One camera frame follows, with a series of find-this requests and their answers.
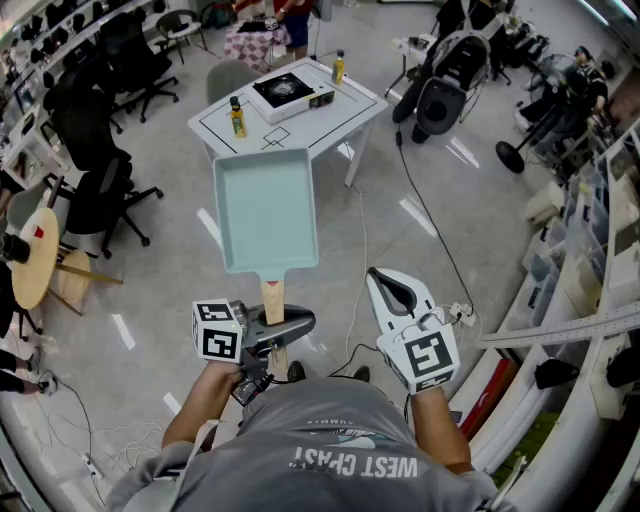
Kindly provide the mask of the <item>white storage shelving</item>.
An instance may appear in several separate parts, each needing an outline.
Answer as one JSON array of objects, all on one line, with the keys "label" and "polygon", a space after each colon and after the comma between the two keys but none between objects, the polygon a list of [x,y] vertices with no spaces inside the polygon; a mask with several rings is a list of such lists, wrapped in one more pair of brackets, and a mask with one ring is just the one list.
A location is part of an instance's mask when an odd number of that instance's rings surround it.
[{"label": "white storage shelving", "polygon": [[640,300],[617,299],[610,289],[615,265],[617,216],[623,210],[622,186],[628,170],[640,176],[640,117],[595,162],[567,186],[563,220],[565,251],[544,279],[529,276],[519,295],[526,307],[542,311],[534,324],[525,307],[513,303],[495,333],[479,346],[526,350],[527,355],[506,394],[471,441],[477,469],[496,470],[524,437],[535,417],[549,405],[554,389],[541,389],[535,369],[549,354],[584,357],[558,418],[538,453],[508,489],[506,499],[518,512],[564,512],[593,461],[609,423],[622,415],[623,398],[604,378],[607,356],[621,349],[624,333],[640,328]]}]

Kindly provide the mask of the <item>small white side table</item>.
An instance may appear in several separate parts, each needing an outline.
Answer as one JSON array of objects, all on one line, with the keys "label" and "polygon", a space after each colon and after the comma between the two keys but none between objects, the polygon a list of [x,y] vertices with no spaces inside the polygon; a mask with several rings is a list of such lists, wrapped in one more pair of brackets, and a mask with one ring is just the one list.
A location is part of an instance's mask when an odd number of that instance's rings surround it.
[{"label": "small white side table", "polygon": [[412,83],[418,76],[419,70],[427,58],[428,51],[435,45],[437,38],[428,33],[418,36],[403,36],[393,38],[390,47],[402,58],[400,75],[387,87],[384,97],[392,96],[399,100],[400,94],[394,88],[401,82]]}]

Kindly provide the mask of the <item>portable stove with black top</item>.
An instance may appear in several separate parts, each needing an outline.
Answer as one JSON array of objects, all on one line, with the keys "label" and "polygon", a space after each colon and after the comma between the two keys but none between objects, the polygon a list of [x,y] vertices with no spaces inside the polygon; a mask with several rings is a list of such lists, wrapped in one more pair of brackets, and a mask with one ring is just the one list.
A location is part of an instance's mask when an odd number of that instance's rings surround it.
[{"label": "portable stove with black top", "polygon": [[274,125],[331,104],[335,88],[300,71],[255,81],[244,88],[244,93],[265,120]]}]

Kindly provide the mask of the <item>white table with black lines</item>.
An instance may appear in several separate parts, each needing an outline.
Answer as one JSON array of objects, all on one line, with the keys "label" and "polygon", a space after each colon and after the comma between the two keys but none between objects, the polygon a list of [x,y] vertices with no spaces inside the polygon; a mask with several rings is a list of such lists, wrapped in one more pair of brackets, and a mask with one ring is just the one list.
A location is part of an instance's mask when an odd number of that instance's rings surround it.
[{"label": "white table with black lines", "polygon": [[[244,88],[249,84],[287,72],[313,74],[335,88],[331,104],[310,109],[278,124],[271,125],[250,103]],[[354,80],[345,77],[341,85],[331,80],[331,69],[310,58],[295,61],[271,72],[208,106],[188,121],[189,128],[204,142],[215,157],[230,157],[280,149],[306,148],[314,159],[333,149],[353,134],[360,135],[353,144],[350,165],[344,184],[354,181],[372,127],[378,116],[388,107],[385,99],[377,96]],[[236,138],[230,118],[230,98],[239,98],[247,136]]]}]

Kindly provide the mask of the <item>black office chair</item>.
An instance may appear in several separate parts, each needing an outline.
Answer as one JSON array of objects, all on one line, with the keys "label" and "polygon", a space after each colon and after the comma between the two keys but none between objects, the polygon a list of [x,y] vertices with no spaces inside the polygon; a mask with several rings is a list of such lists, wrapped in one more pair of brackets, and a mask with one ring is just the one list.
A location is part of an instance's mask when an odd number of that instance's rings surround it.
[{"label": "black office chair", "polygon": [[75,191],[68,196],[70,205],[66,231],[76,235],[103,232],[100,251],[106,259],[112,256],[109,242],[120,220],[140,238],[143,247],[150,245],[150,239],[129,216],[128,209],[149,196],[155,195],[158,199],[164,197],[164,192],[158,187],[137,191],[131,172],[129,161],[114,157],[104,172],[84,172]]},{"label": "black office chair", "polygon": [[114,158],[131,166],[131,155],[114,142],[113,96],[97,88],[101,71],[96,62],[66,70],[43,99],[55,132],[81,172],[104,172]]},{"label": "black office chair", "polygon": [[155,97],[170,97],[174,103],[178,95],[166,90],[178,79],[168,76],[172,65],[164,53],[154,53],[147,44],[142,22],[131,12],[121,12],[103,24],[99,31],[99,46],[112,71],[115,92],[127,94],[129,100],[121,105],[127,113],[142,102],[140,122],[147,121],[147,109]]}]

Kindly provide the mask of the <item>person's right forearm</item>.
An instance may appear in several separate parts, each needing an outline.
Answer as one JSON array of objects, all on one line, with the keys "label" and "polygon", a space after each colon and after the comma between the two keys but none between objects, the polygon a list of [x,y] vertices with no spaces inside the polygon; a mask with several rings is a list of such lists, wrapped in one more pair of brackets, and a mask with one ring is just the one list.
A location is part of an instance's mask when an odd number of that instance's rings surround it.
[{"label": "person's right forearm", "polygon": [[459,475],[473,470],[467,439],[454,422],[441,388],[432,388],[410,399],[418,446],[435,462]]}]

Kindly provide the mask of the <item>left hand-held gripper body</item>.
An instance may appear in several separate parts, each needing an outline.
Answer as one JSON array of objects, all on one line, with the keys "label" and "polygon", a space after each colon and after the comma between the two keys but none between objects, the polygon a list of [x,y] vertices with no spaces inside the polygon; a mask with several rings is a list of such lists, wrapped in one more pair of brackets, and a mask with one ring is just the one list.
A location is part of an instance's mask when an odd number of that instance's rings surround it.
[{"label": "left hand-held gripper body", "polygon": [[235,363],[241,372],[231,392],[242,406],[247,406],[264,392],[274,377],[268,373],[269,341],[259,341],[251,317],[258,313],[242,301],[227,299],[194,301],[192,304],[192,336],[197,355],[209,361]]}]

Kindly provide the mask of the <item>person's left forearm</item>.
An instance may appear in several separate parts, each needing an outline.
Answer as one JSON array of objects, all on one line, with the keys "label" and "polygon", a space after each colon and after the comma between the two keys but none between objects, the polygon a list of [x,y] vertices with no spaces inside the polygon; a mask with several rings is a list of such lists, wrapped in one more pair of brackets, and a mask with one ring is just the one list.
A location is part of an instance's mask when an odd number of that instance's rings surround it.
[{"label": "person's left forearm", "polygon": [[228,376],[197,380],[182,408],[167,427],[161,446],[166,448],[178,442],[194,443],[203,425],[221,418],[235,384]]}]

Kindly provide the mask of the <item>light grey chair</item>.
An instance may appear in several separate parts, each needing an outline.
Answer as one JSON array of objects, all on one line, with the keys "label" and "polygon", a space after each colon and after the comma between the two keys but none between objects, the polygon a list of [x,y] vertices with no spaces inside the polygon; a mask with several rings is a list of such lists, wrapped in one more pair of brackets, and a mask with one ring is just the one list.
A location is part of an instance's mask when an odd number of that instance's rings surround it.
[{"label": "light grey chair", "polygon": [[[6,211],[8,232],[18,235],[35,211],[48,207],[50,195],[51,189],[45,181],[41,181],[31,188],[15,194],[9,201]],[[60,237],[62,237],[66,231],[65,224],[69,210],[69,202],[64,198],[57,199],[54,205],[51,206],[51,209],[57,218]]]}]

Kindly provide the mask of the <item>black standing fan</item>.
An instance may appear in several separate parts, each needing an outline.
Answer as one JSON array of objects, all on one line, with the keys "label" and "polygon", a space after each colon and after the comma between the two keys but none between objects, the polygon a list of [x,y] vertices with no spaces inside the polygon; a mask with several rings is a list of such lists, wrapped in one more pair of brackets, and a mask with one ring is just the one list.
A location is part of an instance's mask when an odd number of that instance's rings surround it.
[{"label": "black standing fan", "polygon": [[534,66],[534,71],[526,90],[533,94],[540,87],[544,90],[550,89],[553,92],[553,102],[533,127],[527,130],[526,136],[518,146],[513,146],[506,141],[499,141],[496,144],[495,150],[499,160],[512,173],[520,174],[524,171],[525,162],[520,155],[520,150],[537,135],[547,120],[555,114],[567,98],[568,85],[566,75],[574,64],[575,57],[573,55],[552,54]]}]

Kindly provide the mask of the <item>table with checkered cloth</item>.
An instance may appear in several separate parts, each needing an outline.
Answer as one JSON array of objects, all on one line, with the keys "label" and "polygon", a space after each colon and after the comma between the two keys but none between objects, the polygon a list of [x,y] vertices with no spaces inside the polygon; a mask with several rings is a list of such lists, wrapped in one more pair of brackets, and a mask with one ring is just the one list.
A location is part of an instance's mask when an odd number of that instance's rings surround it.
[{"label": "table with checkered cloth", "polygon": [[274,49],[291,42],[287,30],[278,27],[273,31],[240,32],[242,23],[232,25],[225,34],[224,58],[244,62],[260,73],[271,70]]}]

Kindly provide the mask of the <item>wooden stool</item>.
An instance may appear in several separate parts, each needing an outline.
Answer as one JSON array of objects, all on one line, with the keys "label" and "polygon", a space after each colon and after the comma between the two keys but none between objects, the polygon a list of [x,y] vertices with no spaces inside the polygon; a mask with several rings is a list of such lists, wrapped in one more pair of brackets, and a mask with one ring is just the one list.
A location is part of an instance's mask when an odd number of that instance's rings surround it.
[{"label": "wooden stool", "polygon": [[90,257],[85,251],[74,250],[55,264],[57,282],[49,287],[48,293],[62,306],[78,316],[91,282],[122,285],[124,281],[93,272]]}]

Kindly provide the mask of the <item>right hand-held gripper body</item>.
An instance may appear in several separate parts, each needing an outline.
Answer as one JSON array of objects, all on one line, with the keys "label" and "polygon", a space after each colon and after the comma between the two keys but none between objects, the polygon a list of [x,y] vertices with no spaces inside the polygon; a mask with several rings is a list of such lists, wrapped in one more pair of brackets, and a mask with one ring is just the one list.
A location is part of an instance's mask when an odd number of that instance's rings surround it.
[{"label": "right hand-held gripper body", "polygon": [[381,334],[376,344],[410,395],[443,386],[460,368],[454,329],[441,307]]}]

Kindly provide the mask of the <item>person's grey t-shirt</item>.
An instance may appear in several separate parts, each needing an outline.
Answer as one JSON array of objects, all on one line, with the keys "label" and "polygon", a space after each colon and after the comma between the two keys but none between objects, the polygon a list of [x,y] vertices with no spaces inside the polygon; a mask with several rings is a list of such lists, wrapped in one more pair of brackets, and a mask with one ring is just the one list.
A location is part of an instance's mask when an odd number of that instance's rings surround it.
[{"label": "person's grey t-shirt", "polygon": [[263,393],[209,451],[164,448],[123,477],[107,512],[511,512],[491,478],[453,474],[390,400],[343,377]]}]

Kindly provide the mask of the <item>round wooden table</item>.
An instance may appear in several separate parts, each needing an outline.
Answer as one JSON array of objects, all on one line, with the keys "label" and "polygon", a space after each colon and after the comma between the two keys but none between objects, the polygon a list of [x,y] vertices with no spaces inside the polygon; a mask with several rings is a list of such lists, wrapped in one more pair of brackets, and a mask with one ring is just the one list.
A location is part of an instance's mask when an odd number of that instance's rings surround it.
[{"label": "round wooden table", "polygon": [[[44,230],[42,238],[34,236],[35,228]],[[26,310],[37,307],[47,293],[57,261],[60,232],[57,218],[50,208],[35,211],[27,220],[19,237],[29,245],[25,263],[12,262],[12,286],[19,306]]]}]

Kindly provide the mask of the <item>person's left hand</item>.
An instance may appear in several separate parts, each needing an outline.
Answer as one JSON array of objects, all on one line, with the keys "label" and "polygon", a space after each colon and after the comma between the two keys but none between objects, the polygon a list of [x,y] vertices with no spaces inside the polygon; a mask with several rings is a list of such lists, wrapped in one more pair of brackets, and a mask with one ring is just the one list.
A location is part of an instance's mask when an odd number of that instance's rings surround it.
[{"label": "person's left hand", "polygon": [[245,379],[243,369],[232,362],[209,361],[204,370],[205,378],[214,386],[233,389]]}]

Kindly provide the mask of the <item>black and white backpack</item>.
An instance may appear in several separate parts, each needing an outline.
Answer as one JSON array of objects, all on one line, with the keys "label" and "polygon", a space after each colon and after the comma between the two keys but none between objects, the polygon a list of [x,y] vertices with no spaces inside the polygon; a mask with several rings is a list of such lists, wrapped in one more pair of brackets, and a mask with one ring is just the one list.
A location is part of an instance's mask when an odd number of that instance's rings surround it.
[{"label": "black and white backpack", "polygon": [[454,31],[437,44],[431,68],[435,77],[469,91],[488,78],[490,42],[477,30]]}]

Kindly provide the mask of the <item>light blue rectangular pan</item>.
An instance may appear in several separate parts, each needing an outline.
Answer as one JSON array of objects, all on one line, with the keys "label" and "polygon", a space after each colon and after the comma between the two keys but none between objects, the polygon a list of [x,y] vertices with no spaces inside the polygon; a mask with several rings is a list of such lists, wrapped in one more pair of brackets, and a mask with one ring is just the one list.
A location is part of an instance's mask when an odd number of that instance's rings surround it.
[{"label": "light blue rectangular pan", "polygon": [[309,151],[217,158],[213,178],[225,270],[259,276],[267,324],[279,325],[286,272],[319,262]]}]

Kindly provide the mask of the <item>grey round-backed chair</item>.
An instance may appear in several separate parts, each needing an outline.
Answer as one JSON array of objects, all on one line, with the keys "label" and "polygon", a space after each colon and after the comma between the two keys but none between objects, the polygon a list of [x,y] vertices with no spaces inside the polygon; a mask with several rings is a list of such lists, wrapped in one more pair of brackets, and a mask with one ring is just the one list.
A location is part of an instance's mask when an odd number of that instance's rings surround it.
[{"label": "grey round-backed chair", "polygon": [[206,77],[207,104],[216,103],[261,76],[261,73],[239,60],[224,60],[216,64]]}]

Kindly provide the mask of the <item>grey chair with black legs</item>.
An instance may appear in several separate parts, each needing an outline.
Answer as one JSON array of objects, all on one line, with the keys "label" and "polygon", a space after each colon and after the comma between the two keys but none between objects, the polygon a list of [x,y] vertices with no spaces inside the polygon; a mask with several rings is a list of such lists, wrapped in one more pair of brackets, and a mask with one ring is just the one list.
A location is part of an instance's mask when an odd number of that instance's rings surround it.
[{"label": "grey chair with black legs", "polygon": [[188,9],[169,11],[158,19],[156,30],[161,36],[161,39],[156,42],[160,51],[166,53],[169,48],[174,47],[182,64],[185,63],[182,44],[190,45],[191,36],[199,36],[200,48],[208,50],[201,22],[194,11]]}]

